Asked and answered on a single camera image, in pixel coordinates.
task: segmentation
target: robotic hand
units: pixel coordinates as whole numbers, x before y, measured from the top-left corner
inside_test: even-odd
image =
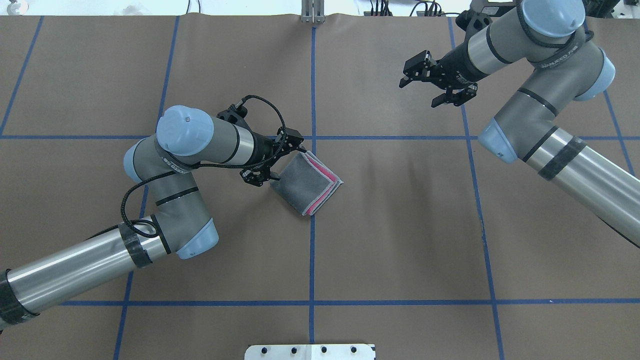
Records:
[[[640,181],[552,122],[569,102],[603,92],[615,75],[584,20],[580,0],[519,0],[495,22],[469,10],[456,19],[464,43],[440,60],[429,51],[407,60],[400,87],[430,82],[445,90],[432,107],[461,106],[476,96],[479,80],[526,58],[534,72],[479,142],[506,163],[520,158],[640,247]]]
[[[278,113],[282,127],[274,140],[252,131],[244,120],[243,105],[251,98],[266,102]],[[271,167],[282,156],[306,151],[302,141],[298,131],[285,126],[275,106],[254,95],[216,118],[186,106],[168,108],[156,133],[140,140],[124,157],[127,175],[138,182],[123,199],[124,222],[61,252],[5,271],[0,276],[0,331],[172,252],[189,259],[211,249],[218,233],[191,172],[200,167],[238,168],[246,183],[261,186],[278,180]],[[144,184],[157,200],[158,210],[130,221],[124,213],[126,200]]]

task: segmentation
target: white bracket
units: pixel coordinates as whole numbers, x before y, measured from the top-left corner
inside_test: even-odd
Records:
[[[376,360],[371,344],[254,345],[244,360]]]
[[[324,22],[324,0],[302,0],[300,21],[308,24]]]

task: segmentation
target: gray cloth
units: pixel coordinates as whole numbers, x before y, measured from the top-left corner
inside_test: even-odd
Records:
[[[310,151],[299,152],[271,187],[302,215],[313,215],[333,195],[342,180]]]

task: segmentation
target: cloth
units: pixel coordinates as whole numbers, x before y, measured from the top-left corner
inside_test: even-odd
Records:
[[[271,187],[302,215],[313,215],[344,184],[315,154],[299,152]]]

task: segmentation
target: folded cloth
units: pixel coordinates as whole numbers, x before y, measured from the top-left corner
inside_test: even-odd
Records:
[[[302,215],[313,215],[343,184],[316,155],[299,152],[271,187]]]

